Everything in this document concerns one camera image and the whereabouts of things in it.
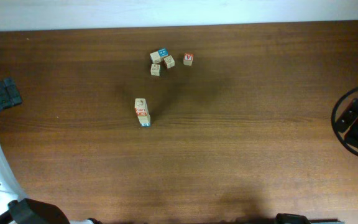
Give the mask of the block with red letter side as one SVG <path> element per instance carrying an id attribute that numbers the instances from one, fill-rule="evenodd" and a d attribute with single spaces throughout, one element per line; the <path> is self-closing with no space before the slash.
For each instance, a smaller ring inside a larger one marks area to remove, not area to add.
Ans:
<path id="1" fill-rule="evenodd" d="M 135 109 L 142 108 L 142 109 L 147 110 L 147 102 L 146 102 L 145 98 L 136 98 L 134 108 Z"/>

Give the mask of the block with red I and fish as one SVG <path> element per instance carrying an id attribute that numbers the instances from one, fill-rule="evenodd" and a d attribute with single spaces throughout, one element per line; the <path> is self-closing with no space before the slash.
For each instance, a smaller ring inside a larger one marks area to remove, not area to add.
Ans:
<path id="1" fill-rule="evenodd" d="M 149 115 L 149 112 L 146 108 L 135 108 L 135 112 L 138 117 Z"/>

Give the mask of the block with butterfly picture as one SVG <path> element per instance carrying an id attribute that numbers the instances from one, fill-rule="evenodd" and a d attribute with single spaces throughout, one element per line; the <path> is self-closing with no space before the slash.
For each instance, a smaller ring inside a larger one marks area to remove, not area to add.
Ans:
<path id="1" fill-rule="evenodd" d="M 150 115 L 148 114 L 147 116 L 138 116 L 138 119 L 149 119 L 150 120 Z"/>

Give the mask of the block with bird picture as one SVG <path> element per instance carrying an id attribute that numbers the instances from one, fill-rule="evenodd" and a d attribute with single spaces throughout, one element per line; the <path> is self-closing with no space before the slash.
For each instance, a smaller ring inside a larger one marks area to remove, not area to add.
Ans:
<path id="1" fill-rule="evenodd" d="M 140 123 L 151 123 L 151 121 L 149 119 L 140 119 L 139 122 Z"/>

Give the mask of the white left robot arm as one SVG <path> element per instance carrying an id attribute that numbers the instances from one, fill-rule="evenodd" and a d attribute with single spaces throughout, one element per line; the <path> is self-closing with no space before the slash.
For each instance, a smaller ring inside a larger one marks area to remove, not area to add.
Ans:
<path id="1" fill-rule="evenodd" d="M 22 98 L 14 80 L 0 80 L 0 111 L 20 105 Z M 94 218 L 69 220 L 55 205 L 30 199 L 16 180 L 0 144 L 0 224 L 92 224 Z"/>

